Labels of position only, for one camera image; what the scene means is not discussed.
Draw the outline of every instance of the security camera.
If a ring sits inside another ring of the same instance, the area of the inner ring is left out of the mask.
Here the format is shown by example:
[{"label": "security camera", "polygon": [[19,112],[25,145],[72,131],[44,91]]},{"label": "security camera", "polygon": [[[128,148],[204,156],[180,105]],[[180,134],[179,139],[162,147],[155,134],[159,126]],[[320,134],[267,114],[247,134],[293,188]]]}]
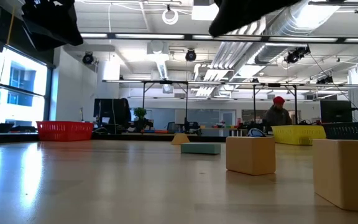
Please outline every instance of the security camera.
[{"label": "security camera", "polygon": [[197,58],[197,54],[194,49],[189,49],[186,54],[186,61],[194,62]]},{"label": "security camera", "polygon": [[93,56],[93,52],[85,52],[85,56],[82,58],[82,62],[85,65],[92,65],[96,61],[95,57]]}]

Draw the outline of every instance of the blue object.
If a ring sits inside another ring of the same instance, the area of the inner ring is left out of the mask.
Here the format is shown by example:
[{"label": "blue object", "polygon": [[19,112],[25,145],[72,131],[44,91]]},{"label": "blue object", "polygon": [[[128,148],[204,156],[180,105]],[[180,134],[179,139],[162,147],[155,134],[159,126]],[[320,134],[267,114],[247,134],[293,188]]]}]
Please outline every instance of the blue object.
[{"label": "blue object", "polygon": [[252,128],[248,132],[248,137],[266,137],[266,135],[257,128]]}]

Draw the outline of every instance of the red object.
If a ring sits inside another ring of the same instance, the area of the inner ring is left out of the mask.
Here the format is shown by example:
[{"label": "red object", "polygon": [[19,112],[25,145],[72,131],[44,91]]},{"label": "red object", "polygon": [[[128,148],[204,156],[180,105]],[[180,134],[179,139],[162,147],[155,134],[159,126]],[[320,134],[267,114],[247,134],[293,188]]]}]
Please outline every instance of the red object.
[{"label": "red object", "polygon": [[93,123],[37,121],[41,141],[82,141],[92,137]]},{"label": "red object", "polygon": [[155,130],[155,132],[159,134],[168,134],[167,130]]},{"label": "red object", "polygon": [[274,104],[283,105],[285,103],[285,100],[281,96],[276,96],[273,99]]}]

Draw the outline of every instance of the potted plant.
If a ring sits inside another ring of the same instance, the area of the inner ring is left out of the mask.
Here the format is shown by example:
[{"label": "potted plant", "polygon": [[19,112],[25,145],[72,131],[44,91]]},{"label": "potted plant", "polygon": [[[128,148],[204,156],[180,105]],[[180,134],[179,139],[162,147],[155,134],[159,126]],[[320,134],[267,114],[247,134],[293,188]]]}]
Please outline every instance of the potted plant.
[{"label": "potted plant", "polygon": [[136,129],[137,131],[141,131],[144,129],[144,117],[146,116],[147,111],[144,108],[136,108],[134,114],[138,118]]}]

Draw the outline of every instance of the red basket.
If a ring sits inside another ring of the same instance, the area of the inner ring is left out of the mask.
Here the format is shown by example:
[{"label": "red basket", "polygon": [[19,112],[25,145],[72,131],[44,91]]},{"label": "red basket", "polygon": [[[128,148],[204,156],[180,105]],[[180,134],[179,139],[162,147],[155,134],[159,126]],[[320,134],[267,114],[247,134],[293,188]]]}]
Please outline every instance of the red basket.
[{"label": "red basket", "polygon": [[71,121],[37,121],[41,141],[82,141],[90,140],[93,123]]}]

